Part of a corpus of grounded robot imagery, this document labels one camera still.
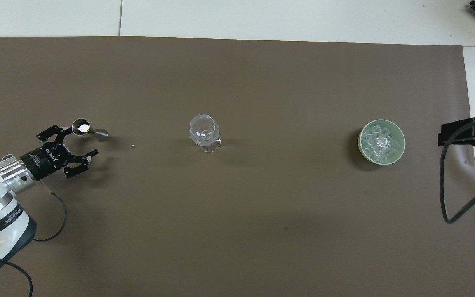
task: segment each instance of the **black cable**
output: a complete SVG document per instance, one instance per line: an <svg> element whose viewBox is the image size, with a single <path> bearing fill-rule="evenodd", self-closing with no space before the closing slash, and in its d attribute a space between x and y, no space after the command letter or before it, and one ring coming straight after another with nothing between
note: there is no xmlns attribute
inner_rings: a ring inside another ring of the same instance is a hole
<svg viewBox="0 0 475 297"><path fill-rule="evenodd" d="M456 137L460 135L461 133L465 132L467 129L472 128L475 126L475 121L466 124L465 126L457 129L454 131L450 137L448 137L447 142L443 146L443 151L441 152L441 160L439 163L439 198L441 199L441 211L443 212L443 218L444 221L452 224L453 222L457 221L458 218L460 218L465 212L467 212L470 207L472 207L475 204L475 197L472 198L463 208L461 208L452 218L448 218L447 215L447 207L444 203L444 159L447 154L447 150L450 147L452 143L454 143L454 140L456 140Z"/></svg>
<svg viewBox="0 0 475 297"><path fill-rule="evenodd" d="M6 264L8 266L12 266L13 268L17 269L19 272L23 273L23 275L25 275L25 278L27 278L27 281L28 281L28 297L32 297L32 279L31 279L30 275L25 271L25 269L15 265L12 262L6 261L6 260L1 260L0 259L0 262L3 263L3 264Z"/></svg>
<svg viewBox="0 0 475 297"><path fill-rule="evenodd" d="M60 233L62 233L63 229L66 227L66 224L67 224L67 207L66 207L66 204L64 203L64 201L62 200L62 198L60 198L60 196L56 195L53 191L51 191L51 189L47 187L47 185L43 182L43 180L40 180L40 182L43 185L43 187L47 190L47 192L49 192L51 195L55 196L56 199L58 199L58 201L60 201L60 203L63 206L63 212L64 212L63 224L62 224L62 227L60 227L60 229L58 230L58 232L56 232L56 234L54 234L53 236L51 236L49 238L46 238L46 239L36 239L36 238L32 239L34 241L50 241L50 240L55 239Z"/></svg>

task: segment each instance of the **bowl rim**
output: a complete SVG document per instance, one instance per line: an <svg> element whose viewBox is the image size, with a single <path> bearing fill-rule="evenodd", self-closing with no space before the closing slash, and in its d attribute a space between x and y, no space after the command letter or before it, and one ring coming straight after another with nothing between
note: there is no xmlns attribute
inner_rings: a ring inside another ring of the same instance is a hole
<svg viewBox="0 0 475 297"><path fill-rule="evenodd" d="M403 146L403 149L402 149L402 152L401 152L401 155L399 156L399 158L397 158L397 160L393 161L393 162L390 162L390 163L378 163L378 162L375 162L374 160L371 160L368 156L366 156L366 154L364 154L364 152L362 151L362 132L364 132L364 130L366 130L366 128L368 126L370 126L371 124L373 124L374 122L377 122L377 121L384 121L384 122L388 122L394 126L397 127L397 129L399 129L399 131L401 132L401 135L402 135L402 138L404 139L404 146ZM398 160L400 160L402 158L402 156L404 155L404 151L406 150L406 137L404 137L404 132L402 131L402 129L397 125L395 124L394 122L390 121L390 120L385 120L383 118L380 118L380 119L377 119L377 120L372 120L371 122L367 123L364 128L362 128L362 130L360 131L360 133L358 134L358 150L360 151L360 154L362 154L362 156L366 159L366 160L369 160L369 162L373 163L373 164L377 164L377 165L390 165L390 164L393 164L395 162L397 162Z"/></svg>

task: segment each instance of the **glass base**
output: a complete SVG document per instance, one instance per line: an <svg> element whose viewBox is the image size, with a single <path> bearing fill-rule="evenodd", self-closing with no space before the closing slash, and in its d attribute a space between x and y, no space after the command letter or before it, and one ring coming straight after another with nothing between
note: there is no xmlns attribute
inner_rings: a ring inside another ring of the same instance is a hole
<svg viewBox="0 0 475 297"><path fill-rule="evenodd" d="M212 143L209 146L199 146L203 152L206 153L213 153L215 152L218 148L219 145L221 145L221 137L219 137L214 143Z"/></svg>

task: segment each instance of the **robotiq logo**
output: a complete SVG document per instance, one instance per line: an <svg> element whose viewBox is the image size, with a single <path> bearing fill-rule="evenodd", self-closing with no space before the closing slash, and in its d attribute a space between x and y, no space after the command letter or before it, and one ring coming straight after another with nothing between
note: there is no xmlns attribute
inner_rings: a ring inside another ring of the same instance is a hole
<svg viewBox="0 0 475 297"><path fill-rule="evenodd" d="M58 160L56 157L54 157L54 155L51 153L51 151L49 151L49 149L46 149L45 151L47 152L47 154L49 154L49 156L51 156L51 158L54 162L56 162Z"/></svg>
<svg viewBox="0 0 475 297"><path fill-rule="evenodd" d="M19 208L15 210L12 214L7 216L7 220L5 221L5 224L8 224L9 222L12 222L16 217L19 217L19 215L23 212L23 209Z"/></svg>

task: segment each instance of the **metal jigger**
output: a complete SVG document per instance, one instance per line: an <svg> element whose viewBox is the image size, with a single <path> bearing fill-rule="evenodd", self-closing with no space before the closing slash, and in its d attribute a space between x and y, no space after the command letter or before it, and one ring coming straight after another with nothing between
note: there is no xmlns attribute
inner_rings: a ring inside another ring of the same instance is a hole
<svg viewBox="0 0 475 297"><path fill-rule="evenodd" d="M98 141L106 141L108 136L107 130L105 129L93 129L89 121L84 118L79 118L75 120L71 126L71 129L74 135L82 137L84 135L94 135Z"/></svg>

